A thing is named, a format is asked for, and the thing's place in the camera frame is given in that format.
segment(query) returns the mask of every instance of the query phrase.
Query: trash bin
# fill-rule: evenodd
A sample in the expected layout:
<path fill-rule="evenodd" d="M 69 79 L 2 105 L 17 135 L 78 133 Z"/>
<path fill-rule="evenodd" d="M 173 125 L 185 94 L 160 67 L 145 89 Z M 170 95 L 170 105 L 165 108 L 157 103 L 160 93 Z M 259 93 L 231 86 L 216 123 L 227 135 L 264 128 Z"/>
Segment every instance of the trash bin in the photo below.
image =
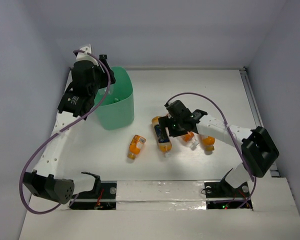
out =
<path fill-rule="evenodd" d="M 106 130 L 126 127 L 135 119 L 134 90 L 130 77 L 123 67 L 115 66 L 111 69 L 114 72 L 116 82 L 111 85 L 111 93 L 96 109 L 100 124 Z M 98 91 L 94 99 L 95 105 L 100 102 L 105 89 Z"/>

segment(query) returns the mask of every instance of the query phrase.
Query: bottle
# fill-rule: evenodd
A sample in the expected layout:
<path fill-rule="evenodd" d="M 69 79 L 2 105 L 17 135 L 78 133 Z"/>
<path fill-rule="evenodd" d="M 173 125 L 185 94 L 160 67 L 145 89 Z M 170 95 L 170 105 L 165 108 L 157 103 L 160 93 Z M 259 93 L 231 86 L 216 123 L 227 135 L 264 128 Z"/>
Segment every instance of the bottle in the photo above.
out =
<path fill-rule="evenodd" d="M 187 134 L 182 135 L 181 138 L 186 143 L 192 143 L 190 146 L 191 149 L 195 149 L 199 144 L 199 141 L 196 139 L 196 136 L 192 131 L 189 131 Z"/>
<path fill-rule="evenodd" d="M 216 142 L 216 139 L 214 137 L 207 136 L 207 135 L 201 135 L 201 140 L 202 140 L 205 151 L 212 152 L 215 150 L 214 144 Z"/>
<path fill-rule="evenodd" d="M 134 160 L 144 146 L 146 139 L 139 135 L 134 135 L 129 146 L 128 158 Z"/>
<path fill-rule="evenodd" d="M 152 126 L 154 128 L 155 134 L 157 136 L 157 143 L 158 143 L 158 147 L 160 149 L 161 152 L 163 152 L 164 156 L 170 157 L 171 156 L 171 149 L 172 149 L 172 144 L 170 142 L 169 137 L 165 138 L 165 139 L 161 139 L 161 129 L 159 126 L 159 118 L 161 118 L 160 116 L 156 116 L 152 119 Z"/>

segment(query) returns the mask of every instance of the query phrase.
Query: gray wall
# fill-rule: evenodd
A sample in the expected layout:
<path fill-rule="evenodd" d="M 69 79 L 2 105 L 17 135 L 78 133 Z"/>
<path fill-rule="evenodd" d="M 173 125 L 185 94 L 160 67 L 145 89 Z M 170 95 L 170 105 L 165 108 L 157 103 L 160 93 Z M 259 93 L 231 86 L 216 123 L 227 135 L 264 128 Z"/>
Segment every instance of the gray wall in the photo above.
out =
<path fill-rule="evenodd" d="M 286 3 L 248 73 L 300 213 L 300 0 Z"/>
<path fill-rule="evenodd" d="M 68 71 L 40 30 L 23 4 L 0 0 L 0 240 L 19 238 L 20 172 L 51 133 Z"/>
<path fill-rule="evenodd" d="M 251 62 L 284 3 L 32 0 L 30 8 L 47 23 L 69 64 L 73 49 L 91 43 L 112 65 L 242 67 Z"/>

